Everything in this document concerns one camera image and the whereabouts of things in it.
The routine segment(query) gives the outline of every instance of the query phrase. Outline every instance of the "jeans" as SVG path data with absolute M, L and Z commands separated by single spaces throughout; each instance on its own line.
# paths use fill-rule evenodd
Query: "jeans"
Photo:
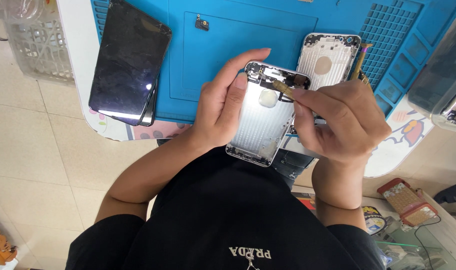
M 171 139 L 158 139 L 158 146 L 161 146 L 168 140 Z M 280 149 L 274 157 L 271 167 L 282 176 L 288 187 L 292 189 L 298 175 L 308 168 L 314 160 L 315 158 L 312 156 Z

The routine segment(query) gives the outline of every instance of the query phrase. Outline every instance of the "blue silicone repair mat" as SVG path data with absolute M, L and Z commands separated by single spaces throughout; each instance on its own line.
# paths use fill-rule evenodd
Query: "blue silicone repair mat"
M 99 39 L 108 0 L 91 0 Z M 161 68 L 156 119 L 192 123 L 200 88 L 252 48 L 295 69 L 310 32 L 358 34 L 372 43 L 362 70 L 388 117 L 456 18 L 456 0 L 128 0 L 167 24 L 173 39 Z M 195 28 L 197 14 L 209 31 Z

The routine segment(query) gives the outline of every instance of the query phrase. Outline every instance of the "cracked phone screen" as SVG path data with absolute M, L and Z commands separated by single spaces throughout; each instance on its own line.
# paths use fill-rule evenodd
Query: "cracked phone screen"
M 171 29 L 124 0 L 111 0 L 89 106 L 139 125 L 171 41 Z

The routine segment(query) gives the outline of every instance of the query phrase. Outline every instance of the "person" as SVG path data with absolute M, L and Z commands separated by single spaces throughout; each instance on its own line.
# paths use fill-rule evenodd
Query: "person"
M 366 233 L 361 185 L 372 149 L 391 129 L 366 85 L 293 90 L 299 138 L 323 156 L 312 173 L 316 216 L 275 169 L 225 153 L 248 83 L 238 71 L 269 54 L 244 52 L 203 84 L 194 125 L 119 175 L 95 224 L 71 244 L 67 270 L 383 269 Z M 315 126 L 312 112 L 327 125 Z

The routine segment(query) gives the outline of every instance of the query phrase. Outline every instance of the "tape roll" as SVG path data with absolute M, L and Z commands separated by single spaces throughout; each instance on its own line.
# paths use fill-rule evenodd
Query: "tape roll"
M 366 229 L 370 236 L 373 236 L 386 228 L 386 220 L 373 206 L 362 206 L 365 216 Z

